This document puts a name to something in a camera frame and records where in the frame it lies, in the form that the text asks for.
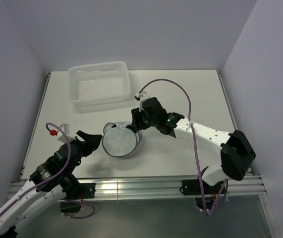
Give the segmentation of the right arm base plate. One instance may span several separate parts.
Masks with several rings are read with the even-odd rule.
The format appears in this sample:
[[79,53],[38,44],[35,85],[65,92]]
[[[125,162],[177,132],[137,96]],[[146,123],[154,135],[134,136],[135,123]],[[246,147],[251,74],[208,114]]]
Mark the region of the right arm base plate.
[[[183,195],[201,195],[201,187],[199,179],[184,179],[181,181],[182,186],[179,189],[179,192]],[[214,186],[210,186],[207,183],[203,182],[203,189],[205,195],[217,195],[219,191],[221,194],[227,192],[228,186],[225,184],[223,189],[223,182],[219,182]]]

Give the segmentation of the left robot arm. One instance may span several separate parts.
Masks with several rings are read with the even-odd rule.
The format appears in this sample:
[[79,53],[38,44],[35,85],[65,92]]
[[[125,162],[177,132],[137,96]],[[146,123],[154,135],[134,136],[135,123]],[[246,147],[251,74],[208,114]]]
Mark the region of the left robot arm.
[[0,208],[0,237],[15,234],[18,225],[61,199],[78,198],[80,183],[74,169],[96,151],[102,135],[77,131],[74,139],[53,153],[31,174],[20,190]]

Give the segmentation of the white mesh laundry bag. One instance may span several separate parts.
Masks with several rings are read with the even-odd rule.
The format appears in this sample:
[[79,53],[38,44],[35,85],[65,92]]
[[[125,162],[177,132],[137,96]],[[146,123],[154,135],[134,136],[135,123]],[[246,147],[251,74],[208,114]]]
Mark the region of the white mesh laundry bag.
[[131,156],[143,143],[143,131],[135,132],[129,121],[108,122],[103,134],[102,147],[114,158]]

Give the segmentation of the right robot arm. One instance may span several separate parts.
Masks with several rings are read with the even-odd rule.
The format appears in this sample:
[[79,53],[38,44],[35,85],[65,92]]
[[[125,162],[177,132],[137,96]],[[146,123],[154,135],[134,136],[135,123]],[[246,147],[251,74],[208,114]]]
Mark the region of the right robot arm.
[[246,135],[216,130],[178,114],[168,113],[156,97],[136,97],[139,106],[132,109],[134,131],[155,128],[163,135],[197,142],[218,155],[216,162],[207,166],[197,181],[198,190],[208,193],[214,185],[225,180],[241,181],[256,158],[256,153]]

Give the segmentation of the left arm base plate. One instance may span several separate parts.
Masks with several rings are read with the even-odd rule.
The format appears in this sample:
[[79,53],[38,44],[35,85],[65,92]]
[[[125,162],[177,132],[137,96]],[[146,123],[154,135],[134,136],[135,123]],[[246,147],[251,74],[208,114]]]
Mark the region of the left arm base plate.
[[69,192],[66,193],[66,199],[92,199],[95,196],[96,184],[93,182],[89,183],[79,183],[74,188],[71,188]]

